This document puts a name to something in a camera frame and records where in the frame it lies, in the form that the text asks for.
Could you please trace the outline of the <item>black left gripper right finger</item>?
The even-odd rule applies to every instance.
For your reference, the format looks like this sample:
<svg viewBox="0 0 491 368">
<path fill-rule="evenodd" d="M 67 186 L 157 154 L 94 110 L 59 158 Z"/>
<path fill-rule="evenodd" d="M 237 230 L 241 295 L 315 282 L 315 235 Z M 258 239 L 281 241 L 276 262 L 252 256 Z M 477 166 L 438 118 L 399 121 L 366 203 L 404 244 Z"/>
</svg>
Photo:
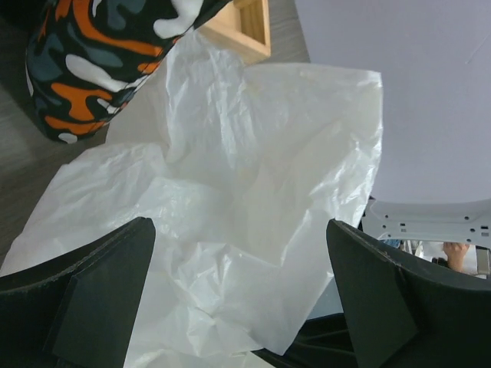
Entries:
<svg viewBox="0 0 491 368">
<path fill-rule="evenodd" d="M 360 367 L 488 367 L 490 282 L 331 220 L 328 253 Z"/>
</svg>

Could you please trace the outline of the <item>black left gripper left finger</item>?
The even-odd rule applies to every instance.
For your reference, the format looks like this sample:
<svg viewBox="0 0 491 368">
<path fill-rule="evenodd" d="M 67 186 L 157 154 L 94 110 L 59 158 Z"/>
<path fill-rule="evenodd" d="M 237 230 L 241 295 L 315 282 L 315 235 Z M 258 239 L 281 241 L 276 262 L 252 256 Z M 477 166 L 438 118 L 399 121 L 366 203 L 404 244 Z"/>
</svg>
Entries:
<svg viewBox="0 0 491 368">
<path fill-rule="evenodd" d="M 1 278 L 3 367 L 122 367 L 156 230 L 136 218 Z"/>
</svg>

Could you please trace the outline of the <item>white plastic bag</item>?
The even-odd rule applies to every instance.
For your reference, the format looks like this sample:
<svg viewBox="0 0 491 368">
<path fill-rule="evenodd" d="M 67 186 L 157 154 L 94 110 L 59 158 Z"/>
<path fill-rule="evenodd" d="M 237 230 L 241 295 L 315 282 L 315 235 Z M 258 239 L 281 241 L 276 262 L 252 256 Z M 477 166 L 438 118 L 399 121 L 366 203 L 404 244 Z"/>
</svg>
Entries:
<svg viewBox="0 0 491 368">
<path fill-rule="evenodd" d="M 357 225 L 381 159 L 382 78 L 256 64 L 192 33 L 63 165 L 1 273 L 137 217 L 156 229 L 127 367 L 258 367 L 283 353 L 333 279 L 326 227 Z"/>
</svg>

